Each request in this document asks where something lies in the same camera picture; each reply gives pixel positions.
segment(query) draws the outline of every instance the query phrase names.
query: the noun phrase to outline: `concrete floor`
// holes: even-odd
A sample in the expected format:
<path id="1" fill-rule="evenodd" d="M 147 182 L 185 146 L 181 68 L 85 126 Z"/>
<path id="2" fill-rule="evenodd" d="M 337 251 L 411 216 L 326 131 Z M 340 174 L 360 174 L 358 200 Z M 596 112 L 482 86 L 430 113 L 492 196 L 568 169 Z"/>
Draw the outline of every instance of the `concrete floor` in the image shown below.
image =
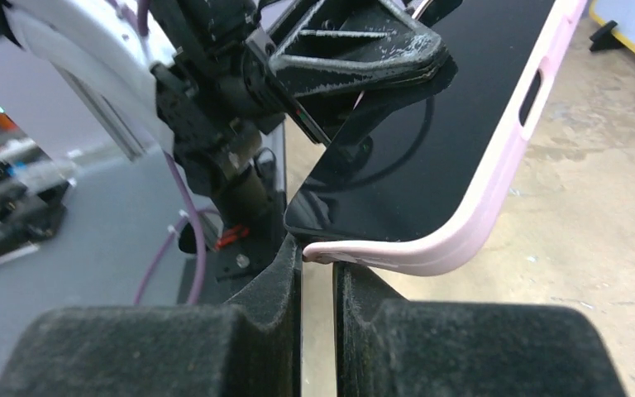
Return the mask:
<path id="1" fill-rule="evenodd" d="M 635 56 L 592 55 L 582 21 L 485 248 L 437 278 L 379 272 L 409 299 L 560 304 L 588 316 L 635 396 Z M 289 194 L 322 149 L 287 129 Z M 330 266 L 303 279 L 303 395 L 336 394 Z"/>

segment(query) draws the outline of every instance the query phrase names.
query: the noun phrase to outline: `white cable tie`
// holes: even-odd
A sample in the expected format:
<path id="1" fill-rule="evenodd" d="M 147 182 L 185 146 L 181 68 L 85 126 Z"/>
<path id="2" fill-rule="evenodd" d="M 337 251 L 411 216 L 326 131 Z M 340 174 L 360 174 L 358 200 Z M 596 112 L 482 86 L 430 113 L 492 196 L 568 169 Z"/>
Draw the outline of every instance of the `white cable tie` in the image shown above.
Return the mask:
<path id="1" fill-rule="evenodd" d="M 167 226 L 166 230 L 169 231 L 169 234 L 174 234 L 177 238 L 180 237 L 180 233 L 178 230 L 176 230 L 176 227 L 174 227 L 174 225 Z"/>

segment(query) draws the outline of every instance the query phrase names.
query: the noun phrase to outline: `screw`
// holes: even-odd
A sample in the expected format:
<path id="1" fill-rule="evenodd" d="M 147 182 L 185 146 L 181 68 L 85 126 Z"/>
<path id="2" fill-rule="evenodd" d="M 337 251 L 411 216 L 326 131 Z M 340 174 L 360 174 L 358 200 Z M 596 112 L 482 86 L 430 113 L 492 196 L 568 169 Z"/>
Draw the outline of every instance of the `screw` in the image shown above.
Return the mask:
<path id="1" fill-rule="evenodd" d="M 237 265 L 240 266 L 240 269 L 246 269 L 247 266 L 250 265 L 250 258 L 242 254 L 238 255 L 236 260 L 237 260 Z"/>
<path id="2" fill-rule="evenodd" d="M 264 46 L 264 52 L 266 52 L 267 55 L 272 55 L 274 54 L 274 51 L 276 51 L 276 45 L 274 45 L 274 43 L 266 43 Z"/>
<path id="3" fill-rule="evenodd" d="M 322 29 L 325 31 L 334 31 L 336 28 L 335 23 L 327 19 L 322 22 Z"/>

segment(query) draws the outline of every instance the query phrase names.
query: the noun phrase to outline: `black stand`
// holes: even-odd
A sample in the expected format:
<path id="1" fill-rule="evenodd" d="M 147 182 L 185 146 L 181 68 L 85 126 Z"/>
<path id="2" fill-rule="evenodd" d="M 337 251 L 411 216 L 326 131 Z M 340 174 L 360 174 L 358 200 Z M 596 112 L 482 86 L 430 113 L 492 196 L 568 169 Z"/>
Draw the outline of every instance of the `black stand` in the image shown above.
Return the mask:
<path id="1" fill-rule="evenodd" d="M 590 52 L 598 52 L 605 50 L 617 50 L 624 48 L 617 37 L 612 34 L 612 30 L 617 27 L 617 22 L 610 21 L 600 27 L 591 37 L 593 44 L 590 46 Z"/>
<path id="2" fill-rule="evenodd" d="M 617 27 L 617 22 L 610 21 L 600 27 L 591 37 L 593 44 L 590 46 L 590 52 L 598 52 L 605 50 L 618 50 L 624 48 L 617 37 L 612 34 L 612 30 Z"/>

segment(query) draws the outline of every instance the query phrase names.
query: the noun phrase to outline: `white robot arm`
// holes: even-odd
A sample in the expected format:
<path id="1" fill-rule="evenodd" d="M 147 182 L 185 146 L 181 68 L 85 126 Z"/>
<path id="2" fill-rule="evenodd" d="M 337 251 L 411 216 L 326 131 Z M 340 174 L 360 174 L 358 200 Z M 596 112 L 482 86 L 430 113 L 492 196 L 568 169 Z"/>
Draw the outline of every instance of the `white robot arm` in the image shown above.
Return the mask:
<path id="1" fill-rule="evenodd" d="M 134 117 L 172 153 L 174 134 L 156 116 L 155 64 L 170 65 L 175 48 L 149 18 L 137 33 L 133 2 L 15 0 L 4 7 L 8 26 L 23 50 L 67 70 L 107 101 Z"/>

